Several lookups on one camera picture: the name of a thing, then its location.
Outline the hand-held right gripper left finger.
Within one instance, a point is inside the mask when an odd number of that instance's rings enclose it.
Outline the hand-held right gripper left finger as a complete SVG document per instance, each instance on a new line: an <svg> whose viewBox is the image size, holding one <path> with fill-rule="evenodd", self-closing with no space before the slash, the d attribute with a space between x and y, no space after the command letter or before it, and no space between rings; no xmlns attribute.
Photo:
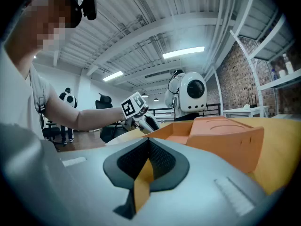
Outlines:
<svg viewBox="0 0 301 226"><path fill-rule="evenodd" d="M46 140L14 125L0 127L0 172L39 225L148 226L136 212L132 185L117 187L103 170L123 146L59 153Z"/></svg>

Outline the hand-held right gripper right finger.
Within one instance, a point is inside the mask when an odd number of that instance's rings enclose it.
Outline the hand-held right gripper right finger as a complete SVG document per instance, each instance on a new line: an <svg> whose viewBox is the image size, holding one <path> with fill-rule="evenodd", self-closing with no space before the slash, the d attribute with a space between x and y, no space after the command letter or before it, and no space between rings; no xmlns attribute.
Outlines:
<svg viewBox="0 0 301 226"><path fill-rule="evenodd" d="M164 141L183 154L190 169L173 190L151 193L134 226L258 226L283 190L266 194L249 176L219 156Z"/></svg>

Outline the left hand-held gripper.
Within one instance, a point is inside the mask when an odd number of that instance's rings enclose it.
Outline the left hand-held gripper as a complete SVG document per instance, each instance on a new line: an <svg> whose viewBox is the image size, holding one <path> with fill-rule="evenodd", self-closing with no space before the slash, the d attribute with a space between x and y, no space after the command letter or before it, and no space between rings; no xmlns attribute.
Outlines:
<svg viewBox="0 0 301 226"><path fill-rule="evenodd" d="M138 128L141 132L145 131L145 122L151 131L160 129L160 126L152 114L145 115L149 109L146 101L139 92L135 92L121 103L121 109L125 117L121 125L125 129Z"/></svg>

